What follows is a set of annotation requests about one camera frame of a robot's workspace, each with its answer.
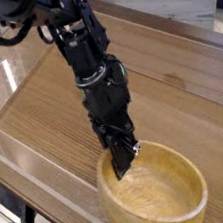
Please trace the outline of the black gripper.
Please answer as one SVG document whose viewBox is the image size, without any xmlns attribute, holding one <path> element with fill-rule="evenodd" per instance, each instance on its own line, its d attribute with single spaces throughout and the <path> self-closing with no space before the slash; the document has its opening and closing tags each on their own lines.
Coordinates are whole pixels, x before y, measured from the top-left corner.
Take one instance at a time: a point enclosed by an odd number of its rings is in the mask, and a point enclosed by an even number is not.
<svg viewBox="0 0 223 223">
<path fill-rule="evenodd" d="M 84 93 L 83 105 L 93 131 L 103 148 L 111 152 L 111 166 L 118 180 L 141 149 L 127 110 L 131 101 L 128 78 L 124 79 L 120 64 L 115 55 L 107 53 L 94 74 L 75 77 L 76 86 Z"/>
</svg>

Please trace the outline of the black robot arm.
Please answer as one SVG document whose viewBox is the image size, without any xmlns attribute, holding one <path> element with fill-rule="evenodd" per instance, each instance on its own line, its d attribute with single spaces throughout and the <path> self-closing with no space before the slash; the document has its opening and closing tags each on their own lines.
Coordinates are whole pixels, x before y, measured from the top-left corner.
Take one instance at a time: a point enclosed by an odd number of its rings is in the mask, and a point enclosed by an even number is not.
<svg viewBox="0 0 223 223">
<path fill-rule="evenodd" d="M 72 67 L 76 86 L 95 133 L 112 155 L 111 165 L 121 179 L 140 152 L 128 114 L 131 100 L 124 64 L 107 53 L 110 39 L 92 11 L 89 0 L 0 0 L 0 25 L 18 29 L 11 39 L 0 36 L 0 46 L 17 45 L 32 27 L 46 26 L 51 39 Z"/>
</svg>

